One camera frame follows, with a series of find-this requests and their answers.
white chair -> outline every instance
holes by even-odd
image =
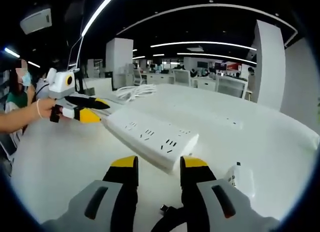
[[[133,70],[133,84],[135,86],[140,86],[142,84],[147,84],[147,80],[142,78],[142,75],[138,69]]]
[[[244,99],[248,82],[228,76],[216,76],[216,91],[222,94]]]
[[[191,87],[191,76],[189,70],[173,69],[174,84]]]

electrical outlet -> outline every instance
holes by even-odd
[[[105,126],[125,144],[171,171],[183,155],[189,155],[197,144],[199,134],[179,128],[127,106],[112,113]]]

white cable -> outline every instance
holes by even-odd
[[[38,110],[38,114],[39,114],[40,118],[43,119],[43,117],[42,117],[42,115],[41,115],[41,113],[40,113],[40,110],[39,110],[39,100],[40,100],[40,99],[38,99],[38,100],[36,101],[36,109]]]
[[[142,84],[140,86],[126,86],[119,88],[114,92],[114,94],[119,100],[126,100],[126,102],[130,102],[135,100],[137,97],[152,95],[156,91],[157,89],[154,84]]]

white table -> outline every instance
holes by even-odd
[[[155,95],[129,106],[197,131],[193,156],[204,159],[217,178],[238,161],[251,168],[256,191],[251,204],[263,216],[286,216],[316,160],[319,136],[314,131],[243,99],[162,84]],[[42,120],[30,125],[23,136],[11,181],[23,204],[42,223],[61,216],[70,199],[93,180],[102,179],[112,161],[132,154],[101,124]],[[139,158],[134,231],[150,231],[161,218],[162,204],[181,206],[179,182]]]

hand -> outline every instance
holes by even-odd
[[[26,95],[30,101],[32,101],[32,99],[34,98],[35,93],[36,93],[35,87],[32,84],[30,84],[30,86],[26,90]]]
[[[50,118],[51,115],[51,109],[54,107],[56,104],[56,101],[53,98],[43,98],[39,99],[38,102],[34,102],[31,106],[33,107],[33,113],[36,118],[40,118],[40,115],[43,118]]]

